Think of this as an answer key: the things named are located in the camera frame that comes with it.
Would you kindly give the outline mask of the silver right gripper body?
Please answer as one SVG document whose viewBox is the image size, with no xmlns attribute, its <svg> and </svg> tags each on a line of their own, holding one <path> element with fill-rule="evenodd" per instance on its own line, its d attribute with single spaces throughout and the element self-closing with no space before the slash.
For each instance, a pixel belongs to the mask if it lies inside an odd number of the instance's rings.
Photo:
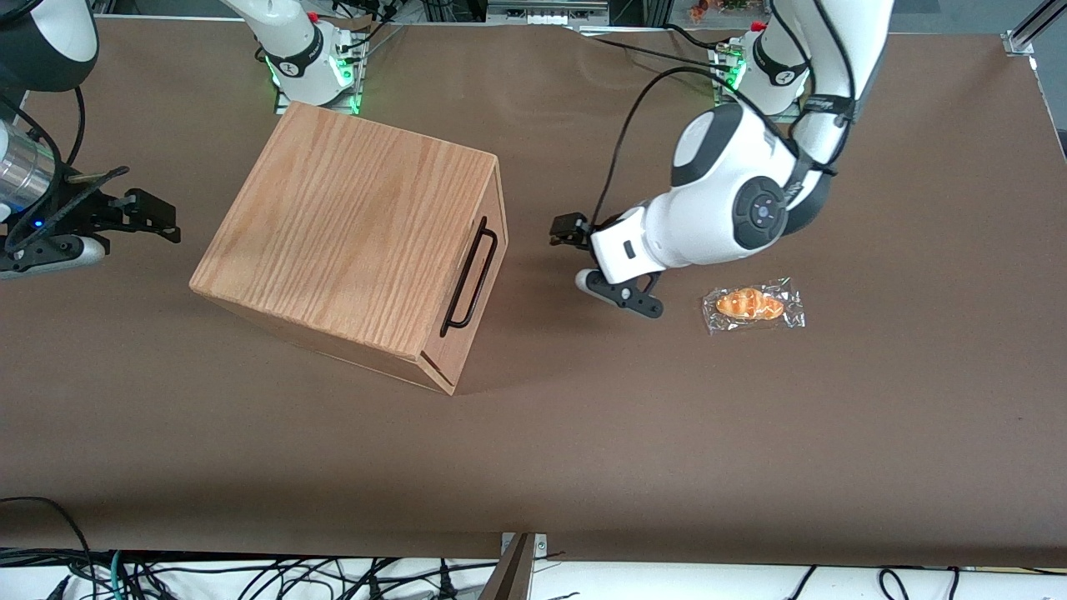
<svg viewBox="0 0 1067 600">
<path fill-rule="evenodd" d="M 1 204 L 3 221 L 11 218 L 43 224 L 58 192 L 53 152 L 14 125 L 1 127 Z"/>
</svg>

